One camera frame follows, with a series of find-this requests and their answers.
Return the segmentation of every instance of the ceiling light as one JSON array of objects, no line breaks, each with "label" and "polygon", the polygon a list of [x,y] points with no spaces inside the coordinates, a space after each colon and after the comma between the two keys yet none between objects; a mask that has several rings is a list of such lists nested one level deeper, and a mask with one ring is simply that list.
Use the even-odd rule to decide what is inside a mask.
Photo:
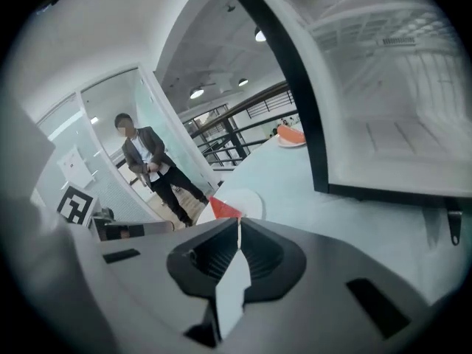
[{"label": "ceiling light", "polygon": [[264,36],[263,32],[261,32],[258,27],[256,27],[256,30],[254,31],[254,35],[256,36],[257,42],[264,42],[266,40],[266,37]]},{"label": "ceiling light", "polygon": [[194,98],[200,97],[204,93],[204,90],[201,87],[194,88],[190,91],[190,98],[193,100]]}]

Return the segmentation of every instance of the man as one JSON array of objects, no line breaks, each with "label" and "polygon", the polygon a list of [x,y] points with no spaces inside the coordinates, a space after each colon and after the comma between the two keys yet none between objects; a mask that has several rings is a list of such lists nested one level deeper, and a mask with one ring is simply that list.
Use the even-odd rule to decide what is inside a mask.
[{"label": "man", "polygon": [[177,218],[186,227],[192,226],[192,219],[178,203],[171,185],[188,190],[203,204],[208,203],[207,197],[164,153],[164,143],[151,127],[135,128],[133,120],[125,113],[117,115],[115,127],[126,136],[122,149],[131,172],[142,174],[146,185],[161,197]]}]

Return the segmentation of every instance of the gray surface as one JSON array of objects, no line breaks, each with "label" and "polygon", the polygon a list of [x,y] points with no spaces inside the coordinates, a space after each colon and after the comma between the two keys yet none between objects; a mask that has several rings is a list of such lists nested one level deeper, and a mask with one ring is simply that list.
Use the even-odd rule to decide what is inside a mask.
[{"label": "gray surface", "polygon": [[220,346],[222,352],[371,353],[372,347],[377,353],[387,351],[391,345],[383,342],[345,285],[357,278],[374,283],[412,321],[428,313],[426,303],[404,280],[353,246],[259,222],[297,243],[307,256],[307,268],[283,299],[247,305],[242,319]]},{"label": "gray surface", "polygon": [[207,301],[181,292],[167,271],[167,256],[178,244],[220,223],[213,221],[168,234],[104,241],[100,247],[103,254],[131,248],[141,253],[110,264],[111,271],[141,305],[171,328],[184,332],[192,325],[201,323]]},{"label": "gray surface", "polygon": [[[136,297],[136,293],[132,292],[133,290],[130,291],[128,285],[123,282],[124,279],[115,276],[113,266],[106,264],[103,260],[100,247],[105,243],[93,243],[89,232],[85,228],[82,229],[81,226],[78,227],[80,229],[77,229],[77,226],[69,226],[83,276],[99,309],[111,326],[120,353],[197,354],[210,352],[207,347],[186,339],[178,331],[169,327],[166,316],[157,315],[155,310],[148,307],[144,298]],[[139,239],[149,241],[155,239],[156,242],[159,237],[163,237],[163,235],[117,240],[117,244],[120,244],[120,241]],[[153,262],[147,262],[147,268],[152,267],[152,265]],[[86,325],[88,320],[82,319],[80,323]]]},{"label": "gray surface", "polygon": [[174,230],[174,225],[171,221],[155,221],[155,222],[150,222],[150,223],[112,221],[106,224],[106,226],[140,226],[140,225],[142,225],[145,231],[145,235],[169,233]]},{"label": "gray surface", "polygon": [[[307,256],[301,280],[279,301],[245,306],[242,319],[219,346],[236,353],[370,353],[396,350],[434,310],[398,275],[350,244],[266,221],[264,227],[297,243]],[[135,248],[142,254],[111,264],[140,304],[173,329],[201,322],[207,302],[184,295],[166,269],[168,253],[216,222],[166,235],[101,243],[102,252]],[[384,341],[345,283],[369,279],[412,323]]]},{"label": "gray surface", "polygon": [[215,197],[245,187],[263,200],[267,221],[352,244],[430,305],[455,291],[471,267],[472,240],[462,236],[458,246],[452,244],[445,209],[431,217],[418,206],[315,192],[306,146],[287,149],[277,138],[268,140],[231,172]]}]

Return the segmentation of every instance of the metal railing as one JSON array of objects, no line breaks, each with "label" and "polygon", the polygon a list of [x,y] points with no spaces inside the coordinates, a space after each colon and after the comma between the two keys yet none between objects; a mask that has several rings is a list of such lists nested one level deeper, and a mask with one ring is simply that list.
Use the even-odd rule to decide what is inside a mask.
[{"label": "metal railing", "polygon": [[[245,110],[247,111],[249,118],[253,119],[257,115],[268,113],[269,111],[273,111],[274,109],[281,108],[285,105],[292,105],[294,108],[290,111],[269,117],[242,128],[236,127],[232,120],[234,115]],[[249,147],[260,145],[268,140],[268,138],[264,138],[252,142],[245,142],[241,134],[242,132],[294,114],[297,114],[297,110],[293,97],[288,88],[288,84],[283,82],[276,84],[275,86],[254,95],[246,101],[243,101],[234,108],[229,109],[219,117],[213,119],[213,121],[201,126],[198,130],[191,133],[190,136],[193,139],[201,137],[203,143],[199,144],[198,147],[205,147],[202,150],[202,154],[205,156],[209,164],[223,164],[230,162],[233,166],[237,166],[239,162],[243,161],[250,154]],[[232,151],[236,152],[236,157],[231,155]],[[217,155],[219,153],[226,154],[228,158],[219,159]],[[207,158],[211,155],[213,155],[215,159]]]},{"label": "metal railing", "polygon": [[258,115],[268,113],[269,111],[293,103],[294,99],[292,97],[292,93],[290,91],[286,91],[285,93],[281,93],[278,96],[264,100],[261,103],[252,106],[251,108],[247,108],[246,111],[248,112],[249,118],[252,119]]}]

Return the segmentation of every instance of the black slot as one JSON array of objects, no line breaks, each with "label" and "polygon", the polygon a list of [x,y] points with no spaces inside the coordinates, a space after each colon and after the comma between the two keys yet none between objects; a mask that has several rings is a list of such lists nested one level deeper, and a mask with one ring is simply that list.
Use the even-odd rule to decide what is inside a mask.
[{"label": "black slot", "polygon": [[200,324],[193,325],[185,336],[193,339],[208,347],[216,347],[220,340],[218,329],[218,318],[216,317],[216,301],[209,300],[205,310],[203,321]]},{"label": "black slot", "polygon": [[225,229],[193,249],[192,264],[219,282],[237,251],[237,226]]},{"label": "black slot", "polygon": [[255,229],[241,226],[241,250],[251,272],[251,280],[267,277],[283,260],[283,248]]},{"label": "black slot", "polygon": [[135,256],[139,256],[139,253],[136,249],[126,249],[125,251],[116,251],[114,253],[108,253],[103,255],[103,259],[106,263],[117,263],[118,261],[127,260]]},{"label": "black slot", "polygon": [[392,337],[410,323],[410,320],[369,280],[352,280],[346,285],[380,330],[384,339]]},{"label": "black slot", "polygon": [[145,235],[145,228],[142,224],[128,226],[130,237],[141,237]]}]

